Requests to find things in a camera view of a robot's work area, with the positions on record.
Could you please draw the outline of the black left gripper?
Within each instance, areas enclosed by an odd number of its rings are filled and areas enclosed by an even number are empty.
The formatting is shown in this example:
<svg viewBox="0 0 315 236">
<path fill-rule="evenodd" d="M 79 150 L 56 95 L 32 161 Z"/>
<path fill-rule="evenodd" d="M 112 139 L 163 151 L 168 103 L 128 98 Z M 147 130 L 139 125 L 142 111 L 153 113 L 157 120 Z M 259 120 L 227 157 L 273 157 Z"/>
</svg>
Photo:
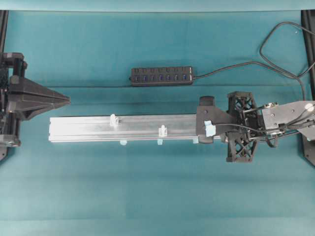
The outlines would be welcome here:
<svg viewBox="0 0 315 236">
<path fill-rule="evenodd" d="M 55 110 L 70 104 L 70 98 L 50 90 L 32 80 L 25 78 L 25 70 L 28 64 L 24 61 L 22 53 L 1 53 L 0 54 L 0 78 L 8 77 L 8 69 L 13 69 L 13 75 L 9 79 L 9 91 L 16 95 L 33 95 L 41 98 L 52 98 L 61 102 L 40 103 L 30 101 L 10 101 L 8 111 L 16 114 L 20 120 L 30 120 L 33 117 Z"/>
</svg>

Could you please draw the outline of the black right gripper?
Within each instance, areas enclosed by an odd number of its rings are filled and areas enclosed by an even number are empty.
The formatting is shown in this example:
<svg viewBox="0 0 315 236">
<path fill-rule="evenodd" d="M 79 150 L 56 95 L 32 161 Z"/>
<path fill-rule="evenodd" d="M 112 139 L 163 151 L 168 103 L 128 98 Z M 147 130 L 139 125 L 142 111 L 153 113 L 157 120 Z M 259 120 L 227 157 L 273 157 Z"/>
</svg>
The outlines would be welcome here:
<svg viewBox="0 0 315 236">
<path fill-rule="evenodd" d="M 250 92 L 236 91 L 228 95 L 228 114 L 236 118 L 228 139 L 227 162 L 251 163 L 262 137 L 258 107 Z"/>
</svg>

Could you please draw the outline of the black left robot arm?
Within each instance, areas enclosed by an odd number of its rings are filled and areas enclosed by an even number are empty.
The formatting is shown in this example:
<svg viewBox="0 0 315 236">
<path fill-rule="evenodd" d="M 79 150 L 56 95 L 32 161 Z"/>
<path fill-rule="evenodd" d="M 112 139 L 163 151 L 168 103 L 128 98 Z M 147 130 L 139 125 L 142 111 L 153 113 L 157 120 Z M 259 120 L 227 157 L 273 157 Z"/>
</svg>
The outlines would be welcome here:
<svg viewBox="0 0 315 236">
<path fill-rule="evenodd" d="M 70 104 L 70 98 L 25 77 L 21 53 L 0 54 L 0 159 L 19 147 L 20 125 L 44 112 Z"/>
</svg>

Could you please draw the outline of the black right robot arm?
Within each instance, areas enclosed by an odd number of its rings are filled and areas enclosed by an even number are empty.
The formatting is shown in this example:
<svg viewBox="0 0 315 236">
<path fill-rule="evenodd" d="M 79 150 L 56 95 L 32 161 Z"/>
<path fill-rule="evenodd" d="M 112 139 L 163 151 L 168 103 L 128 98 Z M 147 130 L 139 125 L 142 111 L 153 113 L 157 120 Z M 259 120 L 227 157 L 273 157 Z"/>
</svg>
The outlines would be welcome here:
<svg viewBox="0 0 315 236">
<path fill-rule="evenodd" d="M 232 130 L 225 132 L 227 162 L 250 163 L 259 143 L 276 148 L 280 138 L 301 134 L 304 157 L 315 163 L 314 101 L 268 103 L 259 107 L 252 93 L 236 91 L 228 95 L 227 112 L 236 118 Z"/>
</svg>

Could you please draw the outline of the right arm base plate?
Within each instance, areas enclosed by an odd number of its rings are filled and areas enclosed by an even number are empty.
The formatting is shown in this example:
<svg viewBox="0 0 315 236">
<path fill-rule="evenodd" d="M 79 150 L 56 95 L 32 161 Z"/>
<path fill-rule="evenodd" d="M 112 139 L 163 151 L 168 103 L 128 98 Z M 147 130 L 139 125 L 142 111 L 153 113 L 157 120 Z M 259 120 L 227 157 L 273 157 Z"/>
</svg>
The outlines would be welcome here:
<svg viewBox="0 0 315 236">
<path fill-rule="evenodd" d="M 308 141 L 302 134 L 299 135 L 299 155 L 311 167 L 315 167 L 315 142 Z"/>
</svg>

